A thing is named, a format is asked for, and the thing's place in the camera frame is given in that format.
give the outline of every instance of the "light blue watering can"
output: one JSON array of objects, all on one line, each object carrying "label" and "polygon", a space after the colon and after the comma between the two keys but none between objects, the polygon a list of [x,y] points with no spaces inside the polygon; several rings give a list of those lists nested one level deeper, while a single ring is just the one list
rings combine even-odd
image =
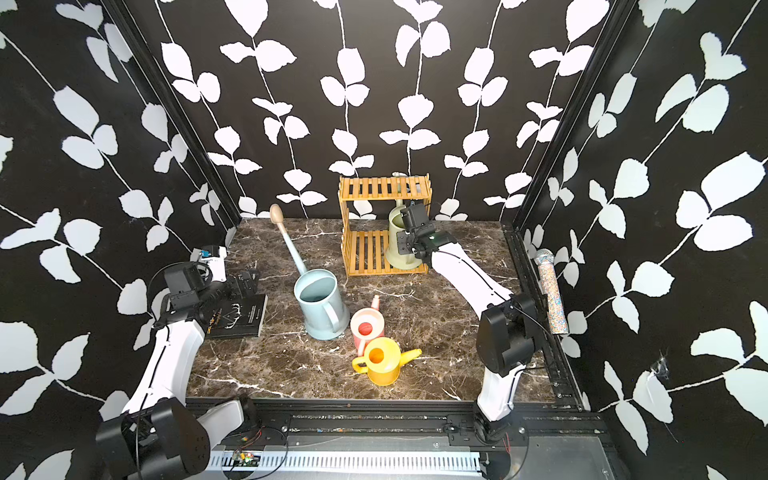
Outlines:
[{"label": "light blue watering can", "polygon": [[301,276],[293,285],[293,295],[299,301],[304,314],[304,328],[311,337],[318,340],[330,340],[341,335],[349,325],[349,309],[341,300],[339,281],[328,270],[316,268],[307,270],[293,241],[283,225],[283,211],[273,204],[270,219],[277,225],[286,241],[296,268]]}]

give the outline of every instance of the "brown marble tabletop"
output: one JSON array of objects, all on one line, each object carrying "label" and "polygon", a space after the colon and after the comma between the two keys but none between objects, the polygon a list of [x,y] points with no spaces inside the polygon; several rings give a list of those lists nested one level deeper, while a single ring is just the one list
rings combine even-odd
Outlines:
[{"label": "brown marble tabletop", "polygon": [[[385,220],[354,220],[355,230],[385,230]],[[515,267],[498,222],[436,222],[452,233],[467,254],[490,276],[519,292]],[[474,400],[484,368],[475,352],[478,318],[469,304],[441,275],[400,274],[351,276],[341,256],[341,220],[286,219],[307,268],[330,270],[339,279],[350,314],[381,297],[385,335],[403,351],[421,349],[422,356],[402,367],[399,379],[376,386],[356,374],[352,333],[320,341],[306,334],[293,284],[299,274],[277,228],[266,219],[240,224],[230,245],[227,271],[256,267],[258,290],[269,296],[261,336],[206,340],[192,367],[188,396],[232,396],[298,399]],[[540,353],[531,366],[542,366]],[[545,369],[524,372],[517,402],[553,402]]]}]

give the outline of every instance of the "black wallpaper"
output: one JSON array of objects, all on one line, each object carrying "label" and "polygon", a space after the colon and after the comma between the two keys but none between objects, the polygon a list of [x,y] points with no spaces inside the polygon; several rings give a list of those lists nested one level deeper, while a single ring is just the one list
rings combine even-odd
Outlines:
[{"label": "black wallpaper", "polygon": [[[433,201],[439,204],[433,211],[455,220],[494,220],[505,204],[520,204],[530,181],[525,172],[538,166],[610,7],[606,0],[126,3],[245,217],[264,215],[276,199],[289,217],[338,217],[339,172],[361,177],[410,172],[430,174]],[[408,38],[415,44],[398,56],[397,38],[400,45]],[[171,39],[180,47],[168,46]],[[254,46],[256,54],[263,48],[259,64]],[[337,55],[345,46],[346,71],[339,71]],[[476,48],[481,51],[473,57]],[[324,93],[321,80],[330,93]],[[479,106],[480,87],[470,80],[485,88]],[[351,87],[348,101],[345,82]],[[464,84],[462,101],[458,88]],[[424,98],[412,99],[410,107],[407,101],[405,109],[422,115],[407,125],[399,103],[417,92]],[[272,100],[284,102],[290,112],[285,105],[276,109],[278,121],[254,98],[267,107]],[[531,104],[540,113],[550,107],[541,122],[526,107],[531,102],[540,104]],[[429,114],[414,123],[424,113]],[[265,134],[265,118],[276,144]],[[290,142],[279,130],[281,122],[294,136]],[[523,131],[529,136],[521,137],[519,147],[518,133],[527,122]],[[228,127],[239,137],[232,156],[214,136],[221,129],[221,136],[231,139]],[[402,133],[382,135],[393,131]],[[408,142],[397,140],[411,131],[417,134],[408,152]],[[468,151],[477,151],[469,162],[478,163],[465,166]],[[245,161],[230,165],[240,159]],[[301,171],[286,174],[292,170]],[[381,217],[392,207],[373,203],[357,204],[353,213]]]},{"label": "black wallpaper", "polygon": [[200,169],[81,6],[0,2],[0,478],[98,476],[96,428],[151,351],[146,282],[232,227],[215,196],[190,202]]},{"label": "black wallpaper", "polygon": [[639,2],[525,240],[634,478],[764,478],[768,5],[672,4]]}]

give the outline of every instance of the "wooden shelf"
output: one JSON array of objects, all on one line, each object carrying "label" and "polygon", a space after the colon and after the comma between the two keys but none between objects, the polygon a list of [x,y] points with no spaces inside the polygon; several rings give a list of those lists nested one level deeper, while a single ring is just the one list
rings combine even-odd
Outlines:
[{"label": "wooden shelf", "polygon": [[344,221],[341,251],[346,274],[395,275],[427,273],[425,265],[413,270],[400,270],[389,264],[384,253],[389,247],[389,231],[357,231],[349,227],[349,206],[355,200],[424,200],[429,214],[432,185],[429,175],[417,177],[339,178],[339,207]]}]

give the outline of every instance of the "robotic arm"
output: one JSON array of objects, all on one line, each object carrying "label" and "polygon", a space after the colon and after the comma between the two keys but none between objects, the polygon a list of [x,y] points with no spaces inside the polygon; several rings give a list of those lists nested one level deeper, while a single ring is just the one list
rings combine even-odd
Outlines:
[{"label": "robotic arm", "polygon": [[406,230],[398,233],[398,251],[414,254],[443,275],[480,319],[475,345],[485,374],[478,406],[488,421],[502,419],[513,408],[525,365],[544,341],[533,300],[514,295],[483,272],[450,233],[437,231],[424,204],[412,204],[401,215]]}]

